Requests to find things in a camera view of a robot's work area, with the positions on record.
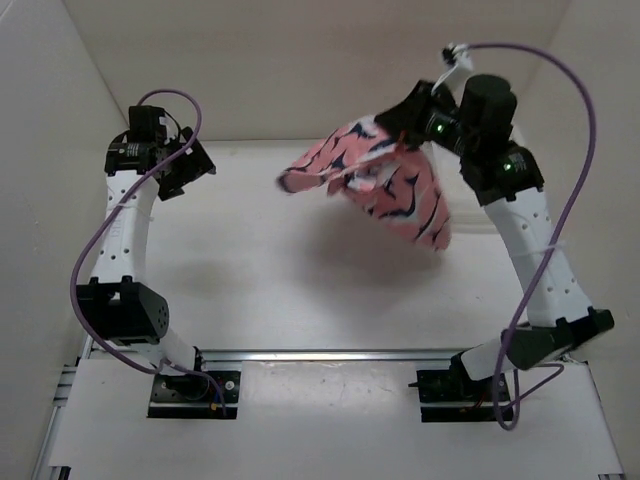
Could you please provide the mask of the pink shark print shorts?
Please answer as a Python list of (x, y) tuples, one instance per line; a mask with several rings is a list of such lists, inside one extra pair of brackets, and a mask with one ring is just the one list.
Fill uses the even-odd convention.
[(319, 140), (276, 184), (287, 194), (324, 187), (411, 244), (450, 245), (451, 212), (431, 156), (392, 138), (371, 115)]

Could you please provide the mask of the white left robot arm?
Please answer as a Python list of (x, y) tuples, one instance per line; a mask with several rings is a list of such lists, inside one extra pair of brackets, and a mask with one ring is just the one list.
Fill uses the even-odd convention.
[(132, 348), (147, 359), (148, 371), (176, 375), (177, 391), (198, 400), (210, 377), (199, 369), (199, 350), (171, 329), (167, 300), (148, 286), (146, 250), (154, 203), (182, 195), (215, 166), (192, 128), (168, 131), (171, 116), (163, 108), (135, 105), (128, 116), (128, 129), (107, 149), (107, 225), (88, 280), (75, 286), (75, 301), (101, 344)]

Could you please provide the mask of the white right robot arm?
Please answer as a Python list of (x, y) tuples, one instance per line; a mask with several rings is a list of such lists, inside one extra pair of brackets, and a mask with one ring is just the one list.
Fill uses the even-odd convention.
[(474, 75), (456, 102), (449, 88), (420, 80), (376, 122), (416, 149), (435, 143), (460, 159), (460, 173), (496, 227), (523, 290), (515, 317), (525, 323), (457, 354), (449, 387), (460, 399), (480, 393), (494, 373), (528, 370), (578, 349), (614, 327), (580, 287), (558, 245), (544, 179), (534, 155), (511, 137), (517, 98), (509, 82)]

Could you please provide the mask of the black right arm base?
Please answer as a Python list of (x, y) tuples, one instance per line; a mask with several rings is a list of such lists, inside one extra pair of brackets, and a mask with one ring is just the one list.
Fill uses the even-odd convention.
[(495, 421), (491, 378), (464, 385), (450, 370), (417, 370), (408, 387), (418, 392), (422, 423)]

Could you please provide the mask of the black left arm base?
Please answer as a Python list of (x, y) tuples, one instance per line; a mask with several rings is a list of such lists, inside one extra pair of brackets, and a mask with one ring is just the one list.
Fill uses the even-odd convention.
[(205, 378), (193, 375), (156, 375), (153, 379), (147, 417), (151, 419), (235, 420), (238, 414), (241, 371), (212, 370), (224, 395)]

